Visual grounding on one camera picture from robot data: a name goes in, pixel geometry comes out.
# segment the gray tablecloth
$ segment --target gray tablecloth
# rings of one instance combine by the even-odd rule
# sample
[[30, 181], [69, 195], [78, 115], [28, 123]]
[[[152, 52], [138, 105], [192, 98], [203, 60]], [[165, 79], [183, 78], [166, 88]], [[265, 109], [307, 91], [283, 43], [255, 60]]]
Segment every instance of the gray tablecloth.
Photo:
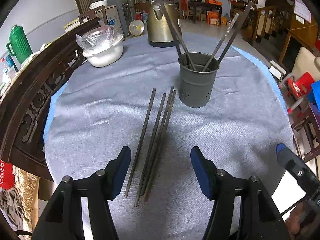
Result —
[[[190, 51], [208, 54], [218, 42], [191, 33], [183, 38]], [[284, 143], [292, 148], [288, 116], [256, 65], [229, 49], [206, 107], [187, 107], [177, 95], [149, 200], [134, 208], [161, 96], [172, 85], [179, 87], [175, 48], [153, 48], [144, 35], [127, 39], [122, 57], [108, 67], [80, 66], [57, 100], [45, 156], [59, 183], [63, 175], [80, 179], [103, 169], [122, 146], [131, 148], [133, 161], [151, 91], [157, 89], [129, 196], [124, 198], [131, 165], [120, 195], [109, 201], [120, 239], [202, 239], [213, 201], [196, 180], [190, 162], [193, 146], [235, 177], [259, 176], [271, 194], [284, 173], [275, 147]], [[238, 216], [236, 200], [233, 232]], [[84, 221], [89, 224], [87, 207]]]

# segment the green thermos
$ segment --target green thermos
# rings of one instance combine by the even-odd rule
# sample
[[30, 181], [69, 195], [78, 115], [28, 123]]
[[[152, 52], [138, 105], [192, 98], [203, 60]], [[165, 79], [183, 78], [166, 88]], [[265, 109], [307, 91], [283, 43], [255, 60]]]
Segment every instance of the green thermos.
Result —
[[20, 64], [22, 64], [32, 54], [27, 36], [25, 35], [23, 28], [18, 25], [12, 27], [9, 36], [9, 43], [6, 47], [12, 57], [17, 57]]

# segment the blue bottle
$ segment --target blue bottle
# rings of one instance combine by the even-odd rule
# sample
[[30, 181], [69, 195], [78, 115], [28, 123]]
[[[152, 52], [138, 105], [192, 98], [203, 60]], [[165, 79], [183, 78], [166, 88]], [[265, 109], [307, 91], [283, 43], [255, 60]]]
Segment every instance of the blue bottle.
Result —
[[14, 70], [15, 70], [16, 72], [19, 71], [18, 68], [17, 68], [17, 66], [16, 66], [15, 63], [13, 62], [13, 59], [12, 59], [12, 57], [11, 57], [10, 54], [5, 58], [5, 60], [9, 63], [9, 66], [10, 66], [10, 67], [14, 67]]

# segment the gray metal cup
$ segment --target gray metal cup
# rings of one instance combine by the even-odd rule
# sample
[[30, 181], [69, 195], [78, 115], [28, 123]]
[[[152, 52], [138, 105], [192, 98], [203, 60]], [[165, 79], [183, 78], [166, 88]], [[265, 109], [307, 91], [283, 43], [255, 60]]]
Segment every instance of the gray metal cup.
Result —
[[210, 55], [200, 52], [190, 52], [190, 57], [195, 65], [196, 71], [190, 69], [186, 54], [178, 58], [180, 64], [180, 88], [179, 97], [186, 106], [199, 108], [205, 106], [210, 99], [213, 83], [216, 79], [219, 63], [214, 58], [209, 64], [206, 72], [202, 72]]

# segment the screw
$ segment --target screw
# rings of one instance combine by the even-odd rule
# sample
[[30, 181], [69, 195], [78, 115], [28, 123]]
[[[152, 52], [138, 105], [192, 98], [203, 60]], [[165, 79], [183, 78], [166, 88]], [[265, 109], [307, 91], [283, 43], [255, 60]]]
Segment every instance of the screw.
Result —
[[69, 180], [71, 179], [71, 177], [69, 175], [63, 176], [62, 181], [67, 183], [69, 182]]
[[226, 174], [226, 171], [220, 169], [220, 170], [217, 170], [217, 174], [218, 174], [219, 176], [224, 176], [224, 175]]
[[97, 174], [98, 176], [102, 176], [102, 175], [104, 175], [105, 173], [106, 173], [105, 170], [98, 170], [98, 171], [96, 172], [96, 174]]
[[252, 176], [252, 177], [251, 177], [251, 180], [252, 180], [253, 182], [259, 182], [259, 178], [258, 178], [257, 176]]

